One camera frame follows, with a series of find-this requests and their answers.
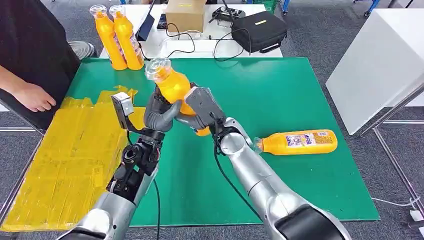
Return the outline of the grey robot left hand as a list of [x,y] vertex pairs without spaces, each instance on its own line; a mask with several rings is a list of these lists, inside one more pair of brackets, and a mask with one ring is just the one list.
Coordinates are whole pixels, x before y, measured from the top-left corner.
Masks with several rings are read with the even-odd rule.
[[173,119],[180,112],[182,103],[180,99],[170,103],[156,86],[145,107],[143,116],[145,127],[162,133],[168,132],[173,126]]

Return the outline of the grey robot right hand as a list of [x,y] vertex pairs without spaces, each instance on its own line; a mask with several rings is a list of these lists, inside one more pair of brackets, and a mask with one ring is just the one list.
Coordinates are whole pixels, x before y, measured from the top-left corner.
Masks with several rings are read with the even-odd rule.
[[202,119],[198,115],[186,115],[182,113],[178,113],[175,119],[195,130],[203,130],[212,123],[211,121]]

